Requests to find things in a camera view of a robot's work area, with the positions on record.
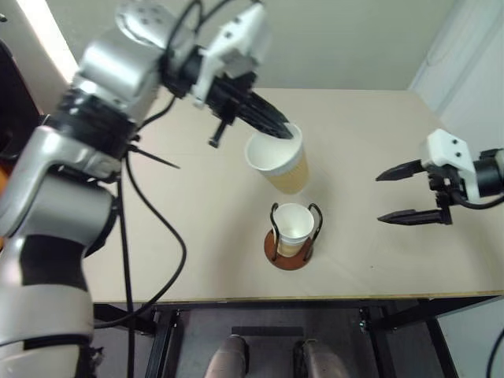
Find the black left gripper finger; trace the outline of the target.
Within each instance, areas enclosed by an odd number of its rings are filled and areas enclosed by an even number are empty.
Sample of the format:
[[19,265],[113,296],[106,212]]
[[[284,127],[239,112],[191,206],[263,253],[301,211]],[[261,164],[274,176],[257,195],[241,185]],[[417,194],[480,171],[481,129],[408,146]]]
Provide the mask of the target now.
[[239,118],[258,132],[277,139],[292,139],[288,119],[277,109],[245,106],[239,111]]
[[255,92],[250,93],[247,106],[248,118],[256,124],[278,126],[290,122],[280,110]]

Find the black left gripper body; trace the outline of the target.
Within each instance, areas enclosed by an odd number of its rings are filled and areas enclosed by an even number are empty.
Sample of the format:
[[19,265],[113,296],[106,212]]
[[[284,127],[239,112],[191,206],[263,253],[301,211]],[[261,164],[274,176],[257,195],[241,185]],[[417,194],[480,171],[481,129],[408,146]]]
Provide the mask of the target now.
[[253,88],[256,79],[255,72],[248,72],[235,79],[224,74],[213,80],[206,104],[220,120],[220,125],[232,124],[237,117],[251,126],[260,125],[254,108],[256,95]]

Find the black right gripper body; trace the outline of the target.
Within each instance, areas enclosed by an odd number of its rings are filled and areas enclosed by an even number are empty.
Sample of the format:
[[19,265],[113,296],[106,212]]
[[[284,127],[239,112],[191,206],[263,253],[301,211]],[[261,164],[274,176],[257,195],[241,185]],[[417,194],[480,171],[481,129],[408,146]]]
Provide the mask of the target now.
[[468,202],[463,188],[463,179],[458,169],[452,165],[426,165],[425,172],[428,174],[428,185],[435,193],[435,203],[439,208],[450,206],[464,206]]

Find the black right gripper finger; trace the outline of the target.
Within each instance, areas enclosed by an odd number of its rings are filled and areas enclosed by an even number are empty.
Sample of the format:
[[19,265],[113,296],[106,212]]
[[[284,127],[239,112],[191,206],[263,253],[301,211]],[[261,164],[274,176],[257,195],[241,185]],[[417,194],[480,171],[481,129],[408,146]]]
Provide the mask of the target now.
[[396,165],[390,169],[383,171],[378,175],[376,181],[397,181],[410,178],[424,171],[421,160],[408,161],[400,165]]
[[386,224],[416,226],[425,224],[451,225],[452,217],[448,208],[417,211],[415,209],[398,210],[377,217]]

